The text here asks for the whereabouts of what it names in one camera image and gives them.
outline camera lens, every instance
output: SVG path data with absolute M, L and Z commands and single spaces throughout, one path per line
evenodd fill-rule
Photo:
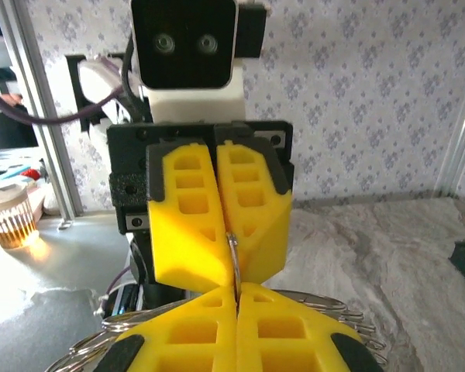
M 217 53 L 217 39 L 212 35 L 204 35 L 198 41 L 198 49 L 204 54 Z
M 166 33 L 161 33 L 155 37 L 155 49 L 162 54 L 170 54 L 174 52 L 174 39 Z

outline amber liquid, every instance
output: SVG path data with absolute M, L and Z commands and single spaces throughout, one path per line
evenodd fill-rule
M 22 228 L 11 229 L 5 222 L 0 225 L 0 245 L 6 250 L 25 246 L 28 238 L 36 231 L 36 223 L 31 221 L 26 223 Z

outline black cable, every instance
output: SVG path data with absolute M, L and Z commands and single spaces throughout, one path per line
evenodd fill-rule
M 134 41 L 133 35 L 130 35 L 129 41 L 127 43 L 126 52 L 124 53 L 124 60 L 122 61 L 122 88 L 124 89 L 124 93 L 126 94 L 133 108 L 142 116 L 143 121 L 153 122 L 153 116 L 150 107 L 133 93 L 133 90 L 129 85 L 129 70 L 131 68 L 131 60 L 133 58 L 133 54 Z

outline hole in yellow part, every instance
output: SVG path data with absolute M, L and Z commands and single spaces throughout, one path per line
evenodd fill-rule
M 215 343 L 217 322 L 192 320 L 178 323 L 170 334 L 169 343 Z
M 258 337 L 261 339 L 304 339 L 305 325 L 300 318 L 275 317 L 258 321 Z
M 233 169 L 232 175 L 235 182 L 254 182 L 260 179 L 257 169 Z
M 313 351 L 264 350 L 262 351 L 263 372 L 320 372 Z
M 215 229 L 201 229 L 200 233 L 205 235 L 209 240 L 212 242 L 215 242 L 217 240 L 217 237 L 215 236 Z
M 222 306 L 222 299 L 208 298 L 207 300 L 203 301 L 203 306 L 206 308 L 220 308 Z
M 208 199 L 205 194 L 179 195 L 179 210 L 185 215 L 202 215 L 208 213 Z
M 159 360 L 157 372 L 212 372 L 212 355 L 168 355 Z
M 187 169 L 200 169 L 200 160 L 193 156 L 179 157 L 174 163 L 174 169 L 178 171 Z
M 251 164 L 255 162 L 253 156 L 247 153 L 246 150 L 232 150 L 229 153 L 229 159 L 231 164 Z
M 272 299 L 258 293 L 253 296 L 253 300 L 255 302 L 272 302 Z
M 242 207 L 261 207 L 265 205 L 264 193 L 260 188 L 238 190 L 238 203 Z
M 255 225 L 245 225 L 243 226 L 243 235 L 247 238 L 248 236 L 252 236 L 253 233 L 257 230 Z
M 199 174 L 176 176 L 177 188 L 202 188 L 203 186 L 203 177 Z

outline yellow 3d-printed part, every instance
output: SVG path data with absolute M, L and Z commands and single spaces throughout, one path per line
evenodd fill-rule
M 163 200 L 148 203 L 155 278 L 198 292 L 230 285 L 233 264 L 208 147 L 179 146 L 161 164 L 149 174 L 163 178 L 164 188 Z
M 233 288 L 217 288 L 130 329 L 118 341 L 132 335 L 145 342 L 128 372 L 236 371 Z
M 262 153 L 229 141 L 217 146 L 217 174 L 226 228 L 239 243 L 241 280 L 263 283 L 286 261 L 291 191 L 276 191 Z
M 237 370 L 350 372 L 331 340 L 336 333 L 361 342 L 349 326 L 258 284 L 243 283 Z

